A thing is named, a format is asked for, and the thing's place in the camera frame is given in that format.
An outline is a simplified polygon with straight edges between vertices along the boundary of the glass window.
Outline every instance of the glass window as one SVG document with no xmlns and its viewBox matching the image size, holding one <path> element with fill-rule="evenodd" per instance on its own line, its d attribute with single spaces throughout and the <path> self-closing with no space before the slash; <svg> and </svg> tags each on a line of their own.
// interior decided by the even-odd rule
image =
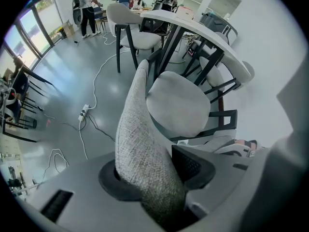
<svg viewBox="0 0 309 232">
<path fill-rule="evenodd" d="M 50 44 L 42 33 L 33 15 L 33 11 L 28 11 L 22 18 L 20 18 L 20 23 L 31 41 L 34 43 L 35 47 L 41 53 L 44 53 L 50 47 Z"/>
<path fill-rule="evenodd" d="M 35 4 L 35 7 L 45 30 L 55 43 L 61 37 L 57 31 L 62 25 L 55 0 L 41 0 Z"/>
<path fill-rule="evenodd" d="M 37 60 L 34 53 L 30 50 L 30 48 L 26 45 L 18 33 L 15 25 L 11 26 L 4 39 L 11 50 L 16 55 L 20 55 L 22 57 L 22 60 L 27 65 L 27 67 L 30 67 L 31 64 Z"/>
<path fill-rule="evenodd" d="M 12 72 L 15 71 L 15 65 L 13 63 L 13 58 L 6 51 L 4 47 L 0 49 L 0 76 L 3 77 L 5 71 L 10 69 Z"/>
</svg>

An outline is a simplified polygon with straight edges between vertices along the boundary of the white table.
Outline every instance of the white table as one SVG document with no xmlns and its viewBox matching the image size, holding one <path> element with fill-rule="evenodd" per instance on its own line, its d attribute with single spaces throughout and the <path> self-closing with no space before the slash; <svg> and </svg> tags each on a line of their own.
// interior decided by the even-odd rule
<svg viewBox="0 0 309 232">
<path fill-rule="evenodd" d="M 203 79 L 206 77 L 206 75 L 212 69 L 212 67 L 216 64 L 216 62 L 220 60 L 223 53 L 226 55 L 229 55 L 233 60 L 238 62 L 240 65 L 242 65 L 243 68 L 248 72 L 242 60 L 237 56 L 235 51 L 228 45 L 228 43 L 226 43 L 219 35 L 217 35 L 215 32 L 213 32 L 209 28 L 205 27 L 203 24 L 200 24 L 193 20 L 186 21 L 186 20 L 180 19 L 176 17 L 175 13 L 165 11 L 165 10 L 153 10 L 149 12 L 144 12 L 144 13 L 141 13 L 140 16 L 143 18 L 161 20 L 161 21 L 166 21 L 166 22 L 174 24 L 171 30 L 171 33 L 169 35 L 169 38 L 167 40 L 167 43 L 165 44 L 164 49 L 163 49 L 164 56 L 162 58 L 161 65 L 159 67 L 160 69 L 159 74 L 161 74 L 165 70 L 174 50 L 176 49 L 176 46 L 178 45 L 181 37 L 183 36 L 183 33 L 186 31 L 193 32 L 193 33 L 200 35 L 204 39 L 212 42 L 216 46 L 216 49 L 217 49 L 212 54 L 205 69 L 201 72 L 199 77 L 194 82 L 196 85 L 199 85 L 203 81 Z M 197 53 L 202 51 L 205 45 L 205 42 L 206 41 L 202 42 L 200 46 L 197 48 L 196 50 Z M 192 66 L 197 56 L 198 54 L 195 54 L 192 57 L 192 60 L 189 63 L 186 71 L 188 71 L 188 69 Z"/>
</svg>

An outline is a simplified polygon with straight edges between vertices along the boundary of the trash bin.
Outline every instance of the trash bin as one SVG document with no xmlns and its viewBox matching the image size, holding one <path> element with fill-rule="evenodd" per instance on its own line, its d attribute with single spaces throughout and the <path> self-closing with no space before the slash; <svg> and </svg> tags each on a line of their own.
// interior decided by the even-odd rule
<svg viewBox="0 0 309 232">
<path fill-rule="evenodd" d="M 61 38 L 62 38 L 63 40 L 67 37 L 67 35 L 66 35 L 66 33 L 65 33 L 65 31 L 64 31 L 63 28 L 60 28 L 60 29 L 58 30 L 58 33 L 61 33 Z"/>
</svg>

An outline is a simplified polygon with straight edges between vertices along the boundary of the gray floor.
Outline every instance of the gray floor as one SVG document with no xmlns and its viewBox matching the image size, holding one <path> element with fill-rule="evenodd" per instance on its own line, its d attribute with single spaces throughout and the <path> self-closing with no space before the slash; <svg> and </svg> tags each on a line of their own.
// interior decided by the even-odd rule
<svg viewBox="0 0 309 232">
<path fill-rule="evenodd" d="M 108 38 L 108 42 L 115 39 L 110 34 L 108 34 Z M 77 128 L 79 125 L 78 116 L 83 106 L 85 104 L 94 106 L 95 104 L 92 83 L 94 77 L 105 60 L 116 52 L 115 43 L 105 45 L 104 41 L 101 35 L 81 40 L 80 32 L 77 32 L 74 38 L 62 40 L 56 44 L 35 69 L 35 73 L 52 82 L 55 87 L 32 80 L 44 90 L 45 97 L 29 90 L 30 98 L 34 99 L 47 115 L 70 123 Z M 175 52 L 171 61 L 181 61 L 181 56 L 185 52 L 185 43 L 183 41 L 179 53 Z M 141 51 L 138 61 L 142 61 L 150 53 L 150 51 Z M 185 64 L 187 64 L 190 57 L 187 55 L 185 60 Z M 130 52 L 123 53 L 120 61 L 121 73 L 117 72 L 116 58 L 109 60 L 102 68 L 96 80 L 98 104 L 95 109 L 90 110 L 90 114 L 95 117 L 99 128 L 112 137 L 115 137 L 118 120 L 135 74 Z M 185 64 L 169 64 L 167 70 L 182 73 Z M 196 74 L 192 74 L 190 79 L 194 80 L 196 77 Z M 202 87 L 203 90 L 209 88 L 207 82 Z M 217 106 L 217 103 L 212 104 L 211 110 L 217 111 Z M 37 114 L 28 113 L 28 115 L 37 119 L 37 129 L 19 130 L 18 134 L 38 140 L 37 143 L 19 142 L 30 178 L 35 178 L 37 182 L 42 181 L 52 149 L 60 148 L 70 165 L 86 160 L 78 131 L 46 118 L 40 111 L 37 111 Z M 207 128 L 217 125 L 218 120 L 210 118 Z M 89 158 L 114 151 L 114 142 L 96 130 L 89 119 L 85 129 L 82 130 L 82 136 Z M 56 164 L 59 170 L 65 167 L 63 160 L 58 156 Z M 54 166 L 51 166 L 46 172 L 45 180 L 56 174 Z"/>
</svg>

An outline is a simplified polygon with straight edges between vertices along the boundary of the sneaker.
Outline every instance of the sneaker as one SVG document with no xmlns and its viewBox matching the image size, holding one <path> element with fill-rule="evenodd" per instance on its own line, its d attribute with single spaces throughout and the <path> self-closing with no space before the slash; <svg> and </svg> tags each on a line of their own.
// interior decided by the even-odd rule
<svg viewBox="0 0 309 232">
<path fill-rule="evenodd" d="M 90 36 L 90 34 L 85 34 L 84 36 L 82 36 L 82 39 L 85 39 L 85 38 L 87 38 L 89 36 Z"/>
<path fill-rule="evenodd" d="M 100 34 L 101 31 L 96 31 L 95 33 L 92 34 L 92 36 L 96 36 L 97 34 Z"/>
</svg>

